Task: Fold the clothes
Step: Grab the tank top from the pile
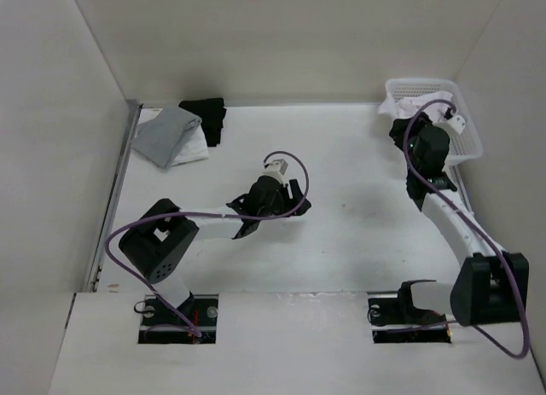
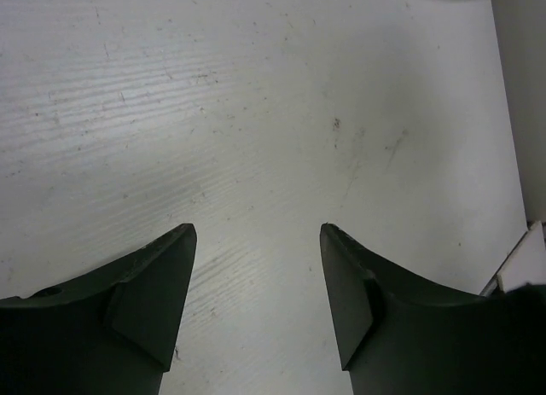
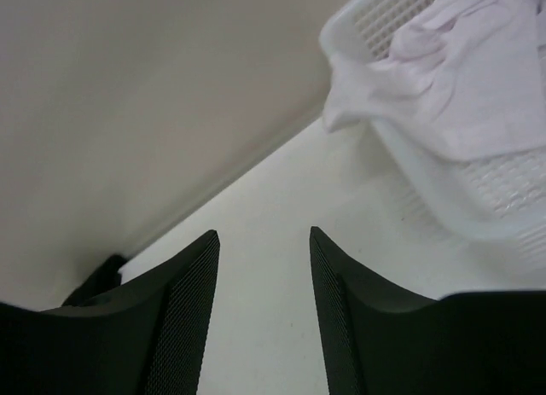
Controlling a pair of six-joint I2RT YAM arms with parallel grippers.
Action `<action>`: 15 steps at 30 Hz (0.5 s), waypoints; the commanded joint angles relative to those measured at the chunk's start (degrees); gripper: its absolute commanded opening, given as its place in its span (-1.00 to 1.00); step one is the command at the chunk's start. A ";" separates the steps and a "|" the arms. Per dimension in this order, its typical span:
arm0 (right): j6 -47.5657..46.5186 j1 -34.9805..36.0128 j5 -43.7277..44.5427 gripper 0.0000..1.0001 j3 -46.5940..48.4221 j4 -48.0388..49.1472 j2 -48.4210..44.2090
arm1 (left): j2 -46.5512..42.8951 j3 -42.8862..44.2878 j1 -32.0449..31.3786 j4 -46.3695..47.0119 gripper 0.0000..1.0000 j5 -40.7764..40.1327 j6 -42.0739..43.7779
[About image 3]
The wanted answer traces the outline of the white tank top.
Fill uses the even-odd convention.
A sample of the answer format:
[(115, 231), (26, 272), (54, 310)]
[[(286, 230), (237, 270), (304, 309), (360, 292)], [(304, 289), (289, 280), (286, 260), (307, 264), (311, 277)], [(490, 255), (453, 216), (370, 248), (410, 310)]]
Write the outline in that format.
[(383, 118), (455, 161), (542, 147), (542, 2), (434, 0), (395, 31), (384, 59), (331, 55), (326, 128)]

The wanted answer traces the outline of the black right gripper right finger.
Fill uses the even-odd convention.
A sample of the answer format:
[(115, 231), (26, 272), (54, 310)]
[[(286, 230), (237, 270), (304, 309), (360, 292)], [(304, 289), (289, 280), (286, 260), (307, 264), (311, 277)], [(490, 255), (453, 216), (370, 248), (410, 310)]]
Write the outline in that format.
[(544, 393), (544, 291), (429, 299), (357, 262), (318, 227), (310, 255), (330, 393)]

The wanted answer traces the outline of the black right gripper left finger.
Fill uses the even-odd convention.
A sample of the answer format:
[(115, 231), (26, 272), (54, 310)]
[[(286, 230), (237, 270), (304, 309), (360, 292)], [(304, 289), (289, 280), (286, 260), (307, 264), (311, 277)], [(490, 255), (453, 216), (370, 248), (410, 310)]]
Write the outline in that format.
[(217, 286), (209, 230), (81, 305), (1, 306), (4, 394), (194, 394)]

